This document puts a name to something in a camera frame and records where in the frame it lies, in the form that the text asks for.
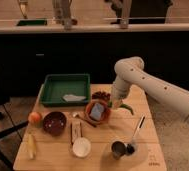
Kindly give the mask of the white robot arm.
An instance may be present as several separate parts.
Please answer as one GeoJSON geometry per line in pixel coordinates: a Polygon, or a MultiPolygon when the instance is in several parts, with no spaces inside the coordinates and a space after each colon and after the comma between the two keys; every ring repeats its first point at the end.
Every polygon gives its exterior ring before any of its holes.
{"type": "Polygon", "coordinates": [[[112,84],[111,98],[125,99],[132,85],[137,85],[160,103],[178,112],[189,123],[189,91],[156,78],[143,71],[144,61],[140,57],[130,57],[117,61],[112,84]]]}

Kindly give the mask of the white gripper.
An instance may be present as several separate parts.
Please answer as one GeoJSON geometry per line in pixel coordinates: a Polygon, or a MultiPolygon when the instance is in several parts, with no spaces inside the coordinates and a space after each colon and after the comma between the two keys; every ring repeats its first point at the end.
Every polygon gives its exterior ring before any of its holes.
{"type": "Polygon", "coordinates": [[[130,84],[121,78],[116,78],[111,88],[111,102],[113,108],[118,108],[122,100],[126,99],[130,92],[130,84]]]}

